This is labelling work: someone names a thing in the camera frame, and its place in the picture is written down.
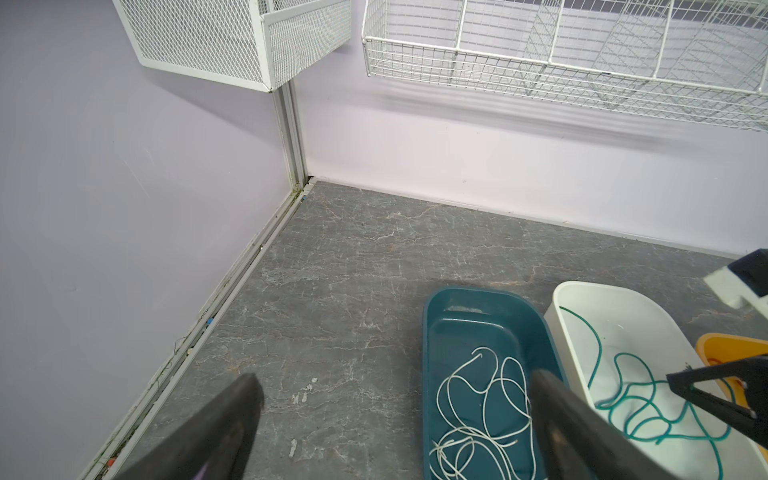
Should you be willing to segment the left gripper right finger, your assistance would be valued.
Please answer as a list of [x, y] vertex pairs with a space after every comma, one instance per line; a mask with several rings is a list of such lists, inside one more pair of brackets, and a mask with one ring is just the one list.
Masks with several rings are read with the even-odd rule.
[[672, 479], [674, 476], [547, 370], [532, 372], [531, 417], [549, 479]]

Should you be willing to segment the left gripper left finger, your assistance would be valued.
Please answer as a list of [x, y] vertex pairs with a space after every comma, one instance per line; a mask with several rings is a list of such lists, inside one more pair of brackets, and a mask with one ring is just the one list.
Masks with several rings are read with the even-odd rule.
[[240, 375], [119, 479], [241, 479], [252, 452], [264, 390]]

